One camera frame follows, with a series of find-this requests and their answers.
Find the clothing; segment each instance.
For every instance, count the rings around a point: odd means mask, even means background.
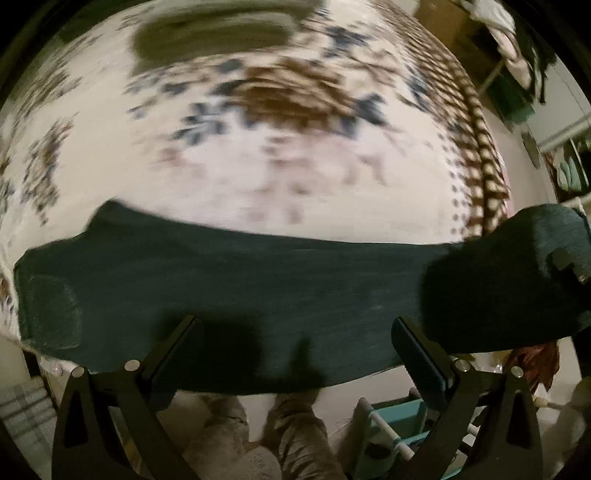
[[[505,7],[496,0],[476,0],[474,6],[467,6],[470,17],[488,27],[499,44],[499,53],[505,59],[505,66],[525,90],[532,83],[527,61],[521,54],[515,38],[515,21]]]
[[[546,70],[548,67],[556,63],[557,56],[554,50],[548,45],[546,40],[527,22],[520,18],[515,19],[515,34],[517,36],[517,43],[521,53],[530,64],[530,73],[532,77],[531,86],[528,89],[528,94],[533,99],[536,96],[536,71],[540,72],[540,103],[545,105],[545,85],[546,85]]]
[[[180,388],[251,394],[400,365],[399,315],[450,353],[572,335],[591,314],[552,274],[558,247],[591,268],[587,223],[561,205],[522,210],[464,244],[405,245],[225,231],[107,202],[86,232],[29,250],[14,273],[23,341],[41,353],[111,371],[191,313],[203,348]]]
[[[248,421],[236,397],[204,398],[212,416],[183,456],[200,480],[281,480],[281,468],[266,448],[246,452]]]
[[[183,456],[202,480],[345,480],[306,394],[279,395],[263,443],[246,453],[248,423],[233,396],[204,398],[212,416]]]
[[[567,157],[564,147],[558,147],[554,152],[552,166],[556,169],[556,182],[561,190],[570,193],[582,191],[581,177],[573,154]]]

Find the brown flower pattern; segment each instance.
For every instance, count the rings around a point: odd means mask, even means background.
[[[335,118],[353,115],[353,99],[343,77],[313,61],[280,58],[269,67],[250,67],[232,101],[252,122],[277,128],[329,131]]]
[[[3,273],[0,273],[0,311],[6,312],[12,310],[14,301],[10,293],[10,283]]]

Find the dark green blanket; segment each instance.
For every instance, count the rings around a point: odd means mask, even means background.
[[[296,391],[400,364],[392,319],[448,352],[534,345],[591,324],[548,255],[591,267],[586,221],[560,205],[523,210],[454,245],[351,244],[186,225],[104,204],[81,235],[15,267],[24,341],[95,371],[143,358],[186,313],[204,350],[181,387]]]

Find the green fabric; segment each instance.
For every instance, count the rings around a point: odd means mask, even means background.
[[[199,56],[285,45],[319,0],[170,0],[134,38],[136,73]]]
[[[135,73],[195,57],[284,45],[295,31],[292,17],[279,12],[158,20],[145,24],[134,38]]]
[[[562,164],[560,164],[560,168],[557,169],[556,171],[556,179],[558,182],[558,186],[564,190],[565,192],[569,191],[569,180],[566,176],[565,170],[562,167]]]
[[[581,186],[581,178],[579,177],[579,171],[577,169],[577,165],[574,163],[574,158],[569,158],[569,172],[570,172],[570,181],[569,181],[569,190],[573,192],[582,192],[583,188]]]
[[[558,247],[591,269],[588,225],[560,205],[464,244],[404,245],[225,231],[107,202],[86,232],[27,251],[14,273],[22,338],[41,353],[119,369],[191,313],[204,348],[179,387],[249,394],[399,365],[389,337],[401,314],[455,353],[572,335],[591,315],[551,275]]]

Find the plaid fabric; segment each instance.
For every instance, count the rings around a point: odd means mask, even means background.
[[[51,478],[56,417],[41,377],[0,391],[0,419],[29,465],[43,480]]]

